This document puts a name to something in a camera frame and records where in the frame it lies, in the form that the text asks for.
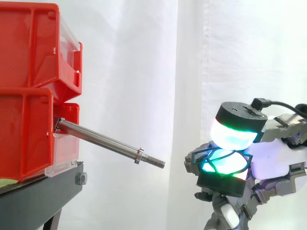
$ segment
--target white backdrop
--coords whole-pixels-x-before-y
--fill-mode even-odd
[[[144,147],[164,170],[81,142],[88,173],[59,230],[201,230],[186,154],[209,140],[221,102],[307,101],[307,21],[300,0],[51,0],[83,43],[80,124]],[[282,108],[267,110],[279,114]],[[275,197],[251,230],[303,229],[307,188]]]

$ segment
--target bolt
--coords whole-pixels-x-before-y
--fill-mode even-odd
[[[165,166],[165,162],[164,161],[161,161],[161,160],[159,160],[157,158],[154,158],[154,157],[151,157],[151,156],[147,156],[145,162],[147,162],[149,164],[152,164],[152,165],[154,165],[156,167],[159,167],[161,169],[163,169],[164,166]]]
[[[81,172],[78,174],[78,185],[86,185],[87,182],[87,173]]]

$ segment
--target green object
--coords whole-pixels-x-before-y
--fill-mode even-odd
[[[9,184],[15,184],[18,181],[16,180],[11,180],[11,179],[0,179],[0,188],[7,186]]]

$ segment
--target red storage bin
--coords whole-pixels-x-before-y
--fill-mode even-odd
[[[82,92],[82,44],[49,3],[0,2],[0,87],[48,88],[54,103]]]
[[[65,163],[78,159],[79,140],[67,143],[72,149],[70,154],[63,151],[63,142],[61,146],[54,145],[57,138],[53,130],[54,116],[78,124],[79,106],[73,103],[54,106],[49,89],[0,88],[0,179],[21,182],[43,174],[49,166],[65,165],[57,170],[60,173],[67,170]]]

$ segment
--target black metal shelf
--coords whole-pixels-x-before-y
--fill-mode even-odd
[[[0,189],[0,230],[57,229],[62,207],[82,190],[83,163],[54,177],[8,185]]]

